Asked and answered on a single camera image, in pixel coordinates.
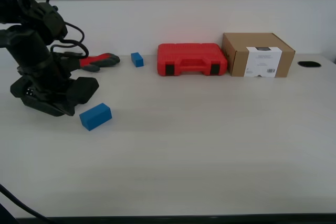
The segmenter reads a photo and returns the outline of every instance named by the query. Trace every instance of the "robotic arm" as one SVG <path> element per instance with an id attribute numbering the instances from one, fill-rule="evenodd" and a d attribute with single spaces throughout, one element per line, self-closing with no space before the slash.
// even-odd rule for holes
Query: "robotic arm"
<path id="1" fill-rule="evenodd" d="M 10 89 L 14 97 L 53 116 L 72 116 L 75 106 L 88 102 L 99 85 L 95 78 L 70 79 L 69 60 L 61 58 L 66 55 L 48 50 L 47 45 L 59 40 L 80 46 L 85 51 L 81 58 L 89 54 L 81 42 L 64 39 L 67 23 L 48 1 L 0 0 L 0 23 L 20 24 L 0 30 L 0 48 L 5 47 L 19 65 L 22 77 Z"/>

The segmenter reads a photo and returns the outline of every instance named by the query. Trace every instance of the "small blue cube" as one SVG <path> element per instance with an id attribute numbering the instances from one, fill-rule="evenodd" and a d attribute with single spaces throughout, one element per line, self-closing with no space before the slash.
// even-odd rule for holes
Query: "small blue cube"
<path id="1" fill-rule="evenodd" d="M 133 61 L 134 65 L 137 68 L 144 66 L 144 64 L 143 64 L 143 58 L 142 58 L 142 56 L 138 52 L 135 52 L 135 53 L 131 54 L 131 58 L 132 58 L 132 61 Z"/>
<path id="2" fill-rule="evenodd" d="M 79 115 L 82 125 L 88 129 L 88 131 L 93 130 L 99 125 L 107 122 L 112 118 L 111 109 L 104 103 L 101 103 L 92 109 L 81 113 Z"/>

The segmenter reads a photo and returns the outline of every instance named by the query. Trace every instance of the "red plastic case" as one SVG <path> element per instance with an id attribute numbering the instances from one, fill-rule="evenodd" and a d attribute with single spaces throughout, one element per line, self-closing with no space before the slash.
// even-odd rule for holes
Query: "red plastic case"
<path id="1" fill-rule="evenodd" d="M 161 44 L 157 56 L 157 72 L 161 76 L 179 76 L 187 71 L 221 76 L 227 69 L 227 60 L 215 43 Z"/>

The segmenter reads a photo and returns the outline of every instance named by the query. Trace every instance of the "table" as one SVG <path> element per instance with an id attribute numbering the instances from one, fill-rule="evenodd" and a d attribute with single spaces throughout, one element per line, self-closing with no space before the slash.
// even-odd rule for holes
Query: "table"
<path id="1" fill-rule="evenodd" d="M 0 181 L 29 207 L 46 216 L 335 212 L 332 62 L 297 55 L 287 78 L 242 78 L 160 77 L 155 57 L 142 68 L 121 60 L 75 71 L 100 88 L 59 118 L 12 97 L 16 65 L 1 65 Z M 78 115 L 101 102 L 113 119 L 88 132 Z"/>

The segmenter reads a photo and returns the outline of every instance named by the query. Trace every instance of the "blue block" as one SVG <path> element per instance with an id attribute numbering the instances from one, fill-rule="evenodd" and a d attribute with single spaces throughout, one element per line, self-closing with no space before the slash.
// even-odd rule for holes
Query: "blue block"
<path id="1" fill-rule="evenodd" d="M 112 118 L 111 109 L 104 103 L 93 107 L 92 109 L 79 115 L 82 125 L 89 131 L 107 122 Z"/>
<path id="2" fill-rule="evenodd" d="M 143 67 L 143 58 L 138 52 L 131 54 L 132 61 L 134 65 L 138 67 Z"/>

